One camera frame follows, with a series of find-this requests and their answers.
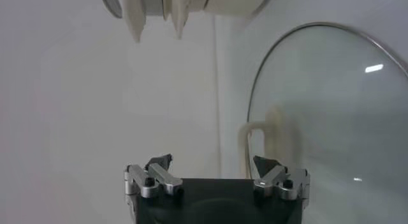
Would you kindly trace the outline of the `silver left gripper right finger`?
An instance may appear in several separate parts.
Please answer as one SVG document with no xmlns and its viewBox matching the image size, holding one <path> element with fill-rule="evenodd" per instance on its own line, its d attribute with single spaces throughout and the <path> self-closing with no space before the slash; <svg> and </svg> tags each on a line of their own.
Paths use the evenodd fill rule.
<svg viewBox="0 0 408 224">
<path fill-rule="evenodd" d="M 310 197 L 310 173 L 304 168 L 289 169 L 277 160 L 253 157 L 260 176 L 254 180 L 254 190 L 262 197 L 276 194 L 282 200 L 308 202 Z"/>
</svg>

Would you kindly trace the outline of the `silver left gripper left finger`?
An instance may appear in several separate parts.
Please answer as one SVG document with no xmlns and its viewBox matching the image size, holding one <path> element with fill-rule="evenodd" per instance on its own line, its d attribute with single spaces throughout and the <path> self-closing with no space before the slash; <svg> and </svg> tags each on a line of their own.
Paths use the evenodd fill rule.
<svg viewBox="0 0 408 224">
<path fill-rule="evenodd" d="M 173 156 L 166 154 L 151 158 L 144 167 L 127 165 L 124 169 L 124 193 L 154 198 L 158 196 L 159 189 L 163 188 L 165 194 L 177 195 L 182 189 L 183 180 L 168 172 L 172 161 Z"/>
</svg>

